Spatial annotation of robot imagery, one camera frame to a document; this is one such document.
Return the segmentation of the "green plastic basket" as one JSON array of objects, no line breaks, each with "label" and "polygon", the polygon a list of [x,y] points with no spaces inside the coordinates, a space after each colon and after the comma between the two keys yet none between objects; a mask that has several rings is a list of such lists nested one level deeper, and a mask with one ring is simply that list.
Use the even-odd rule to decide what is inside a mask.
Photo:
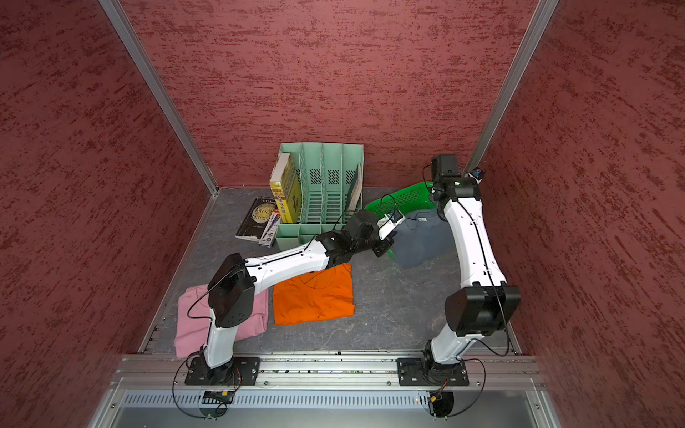
[{"label": "green plastic basket", "polygon": [[433,183],[420,182],[410,187],[403,188],[392,194],[384,195],[376,201],[365,206],[366,210],[376,214],[378,219],[383,219],[386,214],[398,210],[406,215],[418,210],[434,210],[435,204],[431,199]]}]

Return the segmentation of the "grey-blue t-shirt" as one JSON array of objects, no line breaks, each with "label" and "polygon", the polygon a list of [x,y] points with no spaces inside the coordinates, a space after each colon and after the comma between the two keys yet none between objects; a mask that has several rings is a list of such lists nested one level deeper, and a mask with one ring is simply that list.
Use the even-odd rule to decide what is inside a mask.
[{"label": "grey-blue t-shirt", "polygon": [[451,227],[437,210],[410,212],[395,231],[392,258],[401,269],[413,269],[456,251]]}]

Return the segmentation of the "orange t-shirt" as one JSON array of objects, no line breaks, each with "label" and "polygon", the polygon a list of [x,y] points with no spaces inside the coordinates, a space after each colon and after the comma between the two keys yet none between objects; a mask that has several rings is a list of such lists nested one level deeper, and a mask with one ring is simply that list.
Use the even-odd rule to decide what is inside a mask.
[{"label": "orange t-shirt", "polygon": [[353,317],[351,264],[296,276],[273,287],[275,324],[292,326]]}]

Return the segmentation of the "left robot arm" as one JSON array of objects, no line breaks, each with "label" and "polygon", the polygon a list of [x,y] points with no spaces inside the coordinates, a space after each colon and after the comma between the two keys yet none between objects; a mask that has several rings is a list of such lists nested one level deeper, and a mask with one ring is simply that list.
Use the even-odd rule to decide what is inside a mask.
[{"label": "left robot arm", "polygon": [[226,257],[208,285],[210,329],[201,361],[209,369],[229,367],[240,325],[251,316],[257,294],[302,274],[324,271],[373,251],[380,257],[394,243],[395,228],[405,221],[397,209],[383,218],[369,210],[353,214],[341,229],[315,235],[310,242],[269,256]]}]

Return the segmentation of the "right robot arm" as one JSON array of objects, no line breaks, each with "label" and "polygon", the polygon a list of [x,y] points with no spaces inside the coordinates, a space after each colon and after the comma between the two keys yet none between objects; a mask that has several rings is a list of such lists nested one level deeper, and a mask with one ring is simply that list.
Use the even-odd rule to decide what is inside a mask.
[{"label": "right robot arm", "polygon": [[508,335],[521,301],[521,292],[508,285],[499,268],[487,235],[482,171],[461,172],[454,154],[440,154],[431,161],[431,175],[431,199],[439,218],[449,224],[458,253],[460,288],[446,299],[446,324],[426,346],[426,372],[456,367],[474,343],[497,331]]}]

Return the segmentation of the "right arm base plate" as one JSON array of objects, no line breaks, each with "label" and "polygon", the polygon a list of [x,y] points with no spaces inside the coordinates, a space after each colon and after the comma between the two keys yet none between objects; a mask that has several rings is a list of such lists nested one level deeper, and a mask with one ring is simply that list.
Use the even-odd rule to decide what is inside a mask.
[{"label": "right arm base plate", "polygon": [[397,373],[401,386],[469,386],[464,361],[442,365],[426,358],[398,358]]}]

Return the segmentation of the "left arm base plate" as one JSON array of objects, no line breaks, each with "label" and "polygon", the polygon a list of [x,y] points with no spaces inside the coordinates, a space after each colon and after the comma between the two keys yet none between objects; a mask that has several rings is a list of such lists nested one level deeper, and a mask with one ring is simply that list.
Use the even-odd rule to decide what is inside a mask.
[{"label": "left arm base plate", "polygon": [[211,368],[201,354],[191,360],[185,385],[255,386],[259,371],[259,358],[234,357],[226,364]]}]

